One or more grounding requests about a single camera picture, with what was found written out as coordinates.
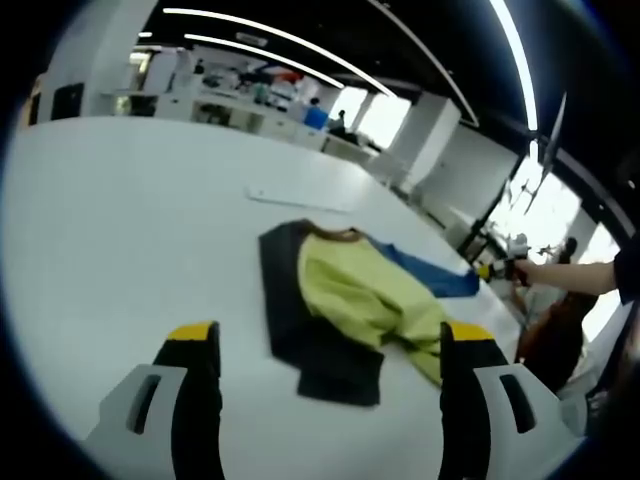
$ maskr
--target table surface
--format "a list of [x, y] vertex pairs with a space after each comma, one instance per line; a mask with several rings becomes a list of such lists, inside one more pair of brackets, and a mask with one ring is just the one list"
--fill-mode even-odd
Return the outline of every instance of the table surface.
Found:
[[[227, 478], [436, 478], [439, 389], [385, 347], [381, 404], [296, 395], [269, 350], [257, 237], [303, 217], [356, 226], [462, 273], [463, 260], [359, 166], [229, 129], [83, 118], [19, 134], [2, 197], [2, 275], [25, 367], [76, 439], [98, 404], [169, 331], [221, 324], [220, 455]], [[260, 203], [248, 186], [340, 201], [350, 213]], [[443, 300], [513, 358], [518, 326], [486, 286]]]

